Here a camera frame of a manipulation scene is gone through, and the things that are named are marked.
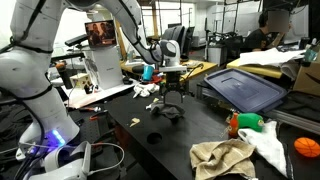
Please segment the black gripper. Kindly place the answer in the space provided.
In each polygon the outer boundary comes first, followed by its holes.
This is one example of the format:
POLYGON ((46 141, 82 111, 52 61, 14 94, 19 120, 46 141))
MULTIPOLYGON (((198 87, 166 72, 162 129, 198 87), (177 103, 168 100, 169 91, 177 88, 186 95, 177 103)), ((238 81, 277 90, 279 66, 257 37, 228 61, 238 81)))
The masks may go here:
POLYGON ((172 67, 160 67, 159 71, 165 75, 165 84, 160 86, 160 94, 163 95, 163 103, 166 104, 166 95, 170 91, 176 91, 180 94, 180 102, 184 100, 184 89, 180 83, 182 74, 187 71, 186 66, 178 65, 172 67))

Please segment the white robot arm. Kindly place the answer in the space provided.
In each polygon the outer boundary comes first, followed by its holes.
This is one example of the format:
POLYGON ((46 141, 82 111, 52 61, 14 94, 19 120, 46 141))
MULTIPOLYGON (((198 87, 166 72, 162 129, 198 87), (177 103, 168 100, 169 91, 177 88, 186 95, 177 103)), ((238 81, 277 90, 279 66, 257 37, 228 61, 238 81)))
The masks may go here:
POLYGON ((141 7, 137 0, 16 0, 11 19, 10 44, 0 52, 0 87, 9 91, 31 114, 33 122, 18 142, 15 158, 23 160, 73 140, 80 128, 68 115, 58 91, 47 78, 53 44, 65 9, 87 11, 101 5, 115 17, 122 32, 145 63, 162 72, 181 72, 179 44, 162 40, 147 47, 138 29, 141 7))

